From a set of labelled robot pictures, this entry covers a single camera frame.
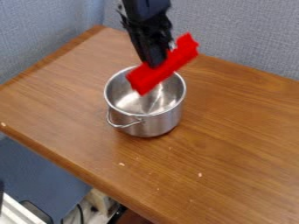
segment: cable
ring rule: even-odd
[[[77,208],[78,208],[78,214],[80,214],[80,224],[84,224],[84,215],[82,215],[80,204],[77,204]]]

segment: wooden table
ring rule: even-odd
[[[1,86],[1,131],[155,223],[297,223],[297,82],[201,55],[180,126],[141,139],[102,98],[137,63],[127,34],[94,27]]]

